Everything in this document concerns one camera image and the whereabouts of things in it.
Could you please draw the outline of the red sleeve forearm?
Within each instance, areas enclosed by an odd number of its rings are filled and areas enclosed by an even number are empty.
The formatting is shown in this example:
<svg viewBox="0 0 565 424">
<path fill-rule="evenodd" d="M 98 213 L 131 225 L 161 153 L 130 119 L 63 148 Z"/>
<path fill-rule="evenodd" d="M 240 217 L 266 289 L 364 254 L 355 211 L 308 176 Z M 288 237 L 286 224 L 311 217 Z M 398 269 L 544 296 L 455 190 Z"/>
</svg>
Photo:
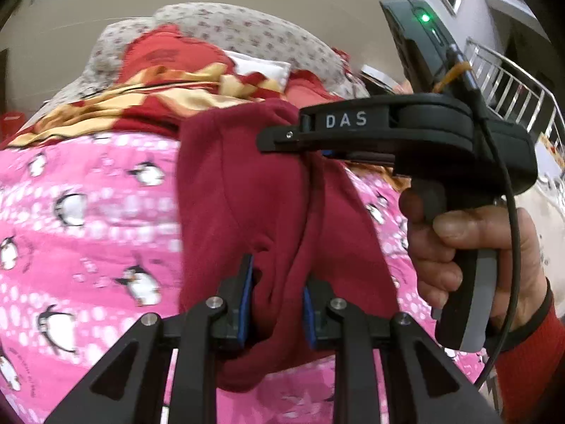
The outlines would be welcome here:
<svg viewBox="0 0 565 424">
<path fill-rule="evenodd" d="M 503 421 L 564 421 L 564 324 L 551 289 L 527 324 L 507 335 L 495 367 Z"/>
</svg>

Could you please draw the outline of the right hand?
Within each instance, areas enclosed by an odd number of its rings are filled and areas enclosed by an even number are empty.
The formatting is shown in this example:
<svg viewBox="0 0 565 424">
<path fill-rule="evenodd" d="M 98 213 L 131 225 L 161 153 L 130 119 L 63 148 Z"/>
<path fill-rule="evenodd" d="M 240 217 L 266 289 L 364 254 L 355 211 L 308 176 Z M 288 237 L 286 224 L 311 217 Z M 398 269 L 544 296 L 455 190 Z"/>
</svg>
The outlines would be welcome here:
<svg viewBox="0 0 565 424">
<path fill-rule="evenodd" d="M 414 189 L 400 196 L 399 207 L 408 220 L 408 254 L 417 272 L 417 291 L 434 308 L 442 308 L 463 282 L 464 272 L 454 262 L 463 250 L 493 249 L 499 253 L 499 275 L 490 319 L 500 328 L 510 302 L 512 253 L 507 208 L 484 206 L 446 212 L 432 223 L 424 220 L 423 201 Z M 528 212 L 517 211 L 520 234 L 520 289 L 512 328 L 521 327 L 541 307 L 547 293 L 538 236 Z"/>
</svg>

